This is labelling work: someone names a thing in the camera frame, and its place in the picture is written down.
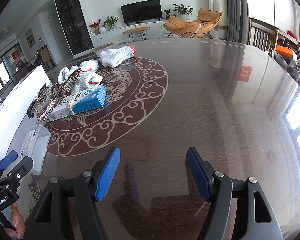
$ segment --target white cabinet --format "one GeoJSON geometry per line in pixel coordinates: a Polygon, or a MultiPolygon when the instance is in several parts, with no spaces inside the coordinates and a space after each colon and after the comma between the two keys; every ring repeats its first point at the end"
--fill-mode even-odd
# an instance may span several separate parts
{"type": "Polygon", "coordinates": [[[98,47],[104,44],[114,42],[112,32],[100,33],[91,37],[93,47],[98,47]]]}
{"type": "Polygon", "coordinates": [[[111,31],[112,37],[114,41],[123,41],[123,40],[129,40],[129,34],[123,34],[126,30],[133,29],[135,27],[127,26],[124,28],[120,28],[117,30],[111,31]]]}
{"type": "Polygon", "coordinates": [[[170,32],[164,28],[164,24],[165,24],[165,22],[161,22],[163,33],[169,34],[170,32]]]}
{"type": "MultiPolygon", "coordinates": [[[[146,39],[161,38],[162,34],[163,36],[167,36],[165,35],[165,33],[169,34],[169,32],[165,31],[165,29],[163,28],[163,24],[165,23],[166,21],[158,21],[119,27],[113,30],[109,30],[105,33],[100,33],[98,35],[92,36],[92,44],[93,47],[99,47],[101,45],[108,44],[111,42],[118,44],[124,41],[129,41],[129,34],[123,34],[126,30],[141,28],[145,26],[149,27],[145,30],[146,39]]],[[[142,40],[140,32],[135,32],[134,35],[135,41],[142,40]]]]}
{"type": "MultiPolygon", "coordinates": [[[[148,27],[148,29],[145,30],[146,38],[151,35],[160,35],[162,31],[161,22],[155,22],[155,23],[142,23],[136,25],[136,28],[142,28],[142,27],[148,27]]],[[[136,32],[136,36],[141,38],[141,35],[139,32],[136,32]]]]}

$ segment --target blue and white box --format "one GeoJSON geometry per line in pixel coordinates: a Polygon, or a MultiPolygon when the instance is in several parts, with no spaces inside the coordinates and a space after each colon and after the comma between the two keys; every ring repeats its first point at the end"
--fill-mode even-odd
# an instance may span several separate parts
{"type": "MultiPolygon", "coordinates": [[[[60,118],[71,116],[67,105],[73,95],[69,95],[60,101],[48,116],[47,121],[54,121],[60,118]]],[[[89,88],[74,94],[70,107],[76,114],[102,107],[106,98],[106,90],[103,85],[89,88]]]]}

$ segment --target finger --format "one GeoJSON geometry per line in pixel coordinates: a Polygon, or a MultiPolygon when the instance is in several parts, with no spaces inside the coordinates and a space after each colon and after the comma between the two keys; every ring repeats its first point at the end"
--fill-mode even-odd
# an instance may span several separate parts
{"type": "Polygon", "coordinates": [[[6,233],[8,234],[8,236],[13,239],[13,238],[16,238],[18,237],[18,233],[10,228],[3,228],[4,231],[6,231],[6,233]]]}
{"type": "Polygon", "coordinates": [[[17,239],[23,238],[25,230],[26,230],[26,225],[25,225],[23,217],[21,216],[19,227],[16,229],[16,232],[18,233],[17,239]]]}
{"type": "Polygon", "coordinates": [[[11,205],[11,210],[12,210],[12,224],[15,229],[18,229],[22,216],[19,213],[18,204],[16,202],[11,205]]]}

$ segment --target white vase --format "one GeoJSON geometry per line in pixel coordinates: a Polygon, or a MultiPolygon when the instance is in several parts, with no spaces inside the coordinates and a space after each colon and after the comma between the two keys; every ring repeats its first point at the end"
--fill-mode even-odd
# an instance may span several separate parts
{"type": "Polygon", "coordinates": [[[187,14],[180,14],[180,19],[187,20],[188,19],[188,15],[187,14]]]}
{"type": "Polygon", "coordinates": [[[105,33],[106,31],[107,31],[107,28],[106,28],[106,27],[103,27],[103,26],[102,26],[102,27],[99,28],[99,32],[100,32],[100,33],[105,33]]]}

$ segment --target white box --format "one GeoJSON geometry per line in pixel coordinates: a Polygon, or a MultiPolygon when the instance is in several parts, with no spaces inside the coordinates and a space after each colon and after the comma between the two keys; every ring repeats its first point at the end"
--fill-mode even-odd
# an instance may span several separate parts
{"type": "Polygon", "coordinates": [[[25,156],[32,158],[33,167],[29,174],[37,176],[41,174],[50,137],[51,133],[42,124],[30,127],[26,133],[18,158],[20,160],[25,156]]]}
{"type": "MultiPolygon", "coordinates": [[[[67,109],[68,101],[73,95],[69,95],[62,99],[51,114],[48,116],[47,121],[54,121],[60,118],[71,116],[67,109]]],[[[106,90],[103,85],[98,85],[74,94],[74,99],[70,107],[76,113],[82,113],[91,109],[102,107],[106,98],[106,90]]]]}

